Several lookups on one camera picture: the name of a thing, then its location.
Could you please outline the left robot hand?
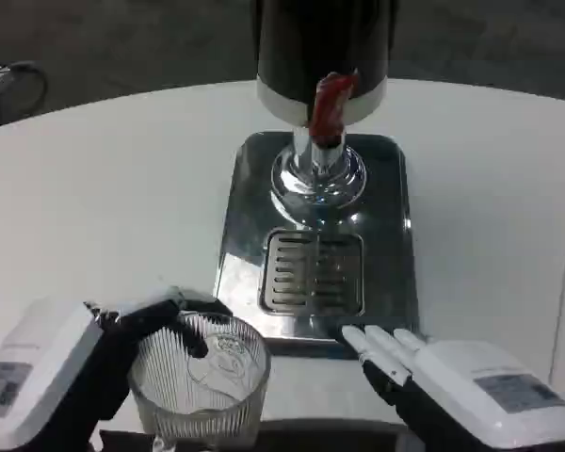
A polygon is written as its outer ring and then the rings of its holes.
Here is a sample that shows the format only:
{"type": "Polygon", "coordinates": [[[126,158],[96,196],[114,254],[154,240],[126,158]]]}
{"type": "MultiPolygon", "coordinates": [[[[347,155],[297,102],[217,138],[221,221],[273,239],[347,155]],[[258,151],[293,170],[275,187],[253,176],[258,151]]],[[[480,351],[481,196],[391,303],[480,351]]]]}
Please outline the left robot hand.
{"type": "Polygon", "coordinates": [[[97,425],[130,392],[129,370],[140,342],[169,328],[204,356],[184,313],[229,315],[218,299],[161,289],[113,306],[91,301],[30,303],[0,344],[0,451],[90,451],[97,425]]]}

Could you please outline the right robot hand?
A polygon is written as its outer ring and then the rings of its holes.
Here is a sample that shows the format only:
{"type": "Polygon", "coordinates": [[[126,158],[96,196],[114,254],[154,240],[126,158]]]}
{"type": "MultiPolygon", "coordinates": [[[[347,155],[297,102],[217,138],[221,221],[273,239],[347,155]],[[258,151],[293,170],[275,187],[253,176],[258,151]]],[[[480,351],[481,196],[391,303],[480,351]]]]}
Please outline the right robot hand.
{"type": "Polygon", "coordinates": [[[427,451],[565,451],[565,398],[500,347],[376,325],[338,340],[427,451]]]}

